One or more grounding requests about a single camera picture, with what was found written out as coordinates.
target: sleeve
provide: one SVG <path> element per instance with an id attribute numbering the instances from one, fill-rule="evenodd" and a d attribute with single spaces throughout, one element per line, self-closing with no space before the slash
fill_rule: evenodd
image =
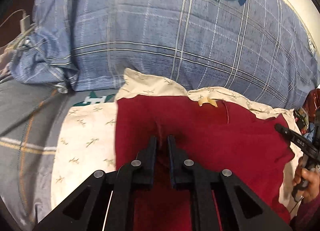
<path id="1" fill-rule="evenodd" d="M 320 195 L 309 203 L 301 204 L 295 219 L 295 230 L 303 231 L 308 225 L 316 210 L 320 207 Z"/>

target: triangular cutout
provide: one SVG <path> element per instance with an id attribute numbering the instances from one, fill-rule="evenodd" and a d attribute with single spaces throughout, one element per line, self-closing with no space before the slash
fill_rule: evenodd
<path id="1" fill-rule="evenodd" d="M 262 214 L 261 207 L 240 186 L 235 186 L 235 192 L 246 219 Z"/>
<path id="2" fill-rule="evenodd" d="M 87 203 L 91 192 L 91 187 L 86 187 L 73 201 L 63 210 L 63 214 L 79 220 L 81 218 L 84 206 Z"/>

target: human hand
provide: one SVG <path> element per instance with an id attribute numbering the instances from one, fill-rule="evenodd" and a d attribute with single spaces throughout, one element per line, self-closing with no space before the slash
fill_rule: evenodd
<path id="1" fill-rule="evenodd" d="M 305 190 L 298 190 L 297 192 L 297 195 L 299 197 L 303 196 L 303 201 L 305 203 L 308 203 L 319 195 L 320 174 L 318 172 L 312 172 L 305 168 L 302 168 L 301 165 L 302 157 L 299 159 L 299 165 L 297 166 L 292 184 L 293 186 L 299 184 L 301 181 L 301 177 L 309 181 L 308 187 Z"/>

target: metal screw head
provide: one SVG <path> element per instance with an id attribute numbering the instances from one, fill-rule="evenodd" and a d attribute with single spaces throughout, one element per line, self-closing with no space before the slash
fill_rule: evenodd
<path id="1" fill-rule="evenodd" d="M 103 171 L 102 170 L 96 170 L 93 174 L 96 178 L 101 178 L 103 176 Z"/>
<path id="2" fill-rule="evenodd" d="M 222 170 L 222 175 L 224 175 L 226 177 L 230 177 L 232 175 L 232 171 L 229 169 L 224 169 L 224 170 Z"/>
<path id="3" fill-rule="evenodd" d="M 131 165 L 134 167 L 140 166 L 141 165 L 141 161 L 139 161 L 138 159 L 135 159 L 131 162 Z"/>
<path id="4" fill-rule="evenodd" d="M 186 166 L 192 166 L 194 164 L 193 160 L 191 160 L 191 159 L 186 159 L 183 163 Z"/>

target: red cloth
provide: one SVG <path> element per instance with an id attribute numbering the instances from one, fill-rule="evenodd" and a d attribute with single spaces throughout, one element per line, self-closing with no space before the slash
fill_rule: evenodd
<path id="1" fill-rule="evenodd" d="M 267 120 L 240 105 L 218 101 L 218 107 L 183 96 L 138 95 L 118 101 L 116 167 L 134 160 L 151 135 L 159 141 L 155 182 L 151 191 L 137 193 L 134 230 L 191 230 L 189 193 L 170 186 L 166 138 L 204 168 L 230 169 L 285 222 L 287 209 L 278 202 L 284 165 L 294 154 L 274 129 L 287 127 L 282 115 Z"/>

